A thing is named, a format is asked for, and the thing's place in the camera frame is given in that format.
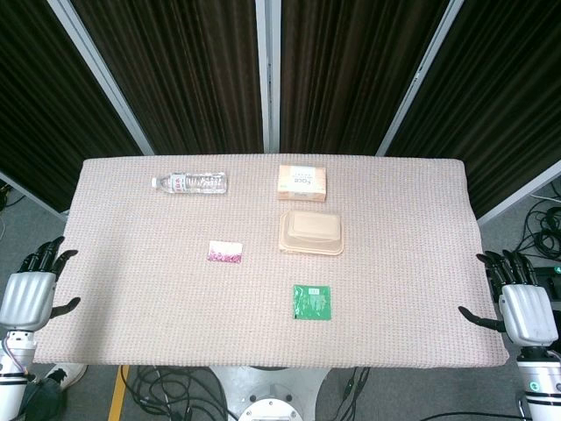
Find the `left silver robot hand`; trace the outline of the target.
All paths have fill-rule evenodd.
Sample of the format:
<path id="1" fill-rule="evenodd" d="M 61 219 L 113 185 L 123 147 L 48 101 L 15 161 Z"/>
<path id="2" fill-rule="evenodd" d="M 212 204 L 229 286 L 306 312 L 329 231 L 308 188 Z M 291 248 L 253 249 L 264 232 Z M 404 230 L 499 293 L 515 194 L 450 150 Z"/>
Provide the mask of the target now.
<path id="1" fill-rule="evenodd" d="M 65 238 L 47 241 L 22 261 L 11 274 L 1 304 L 1 326 L 8 331 L 37 332 L 49 320 L 68 314 L 81 302 L 75 296 L 66 304 L 55 306 L 58 280 L 67 261 L 78 254 L 74 249 L 60 253 Z"/>

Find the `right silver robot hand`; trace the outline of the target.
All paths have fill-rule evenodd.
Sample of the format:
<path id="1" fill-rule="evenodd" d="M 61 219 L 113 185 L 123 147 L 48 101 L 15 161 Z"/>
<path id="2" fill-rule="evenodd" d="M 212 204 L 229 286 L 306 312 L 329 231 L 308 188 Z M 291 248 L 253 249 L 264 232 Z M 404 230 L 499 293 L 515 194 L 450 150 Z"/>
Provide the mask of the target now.
<path id="1" fill-rule="evenodd" d="M 458 308 L 470 323 L 505 333 L 520 347 L 547 347 L 558 340 L 557 325 L 546 289 L 539 285 L 530 260 L 518 253 L 478 253 L 498 293 L 502 319 L 481 318 L 467 308 Z"/>

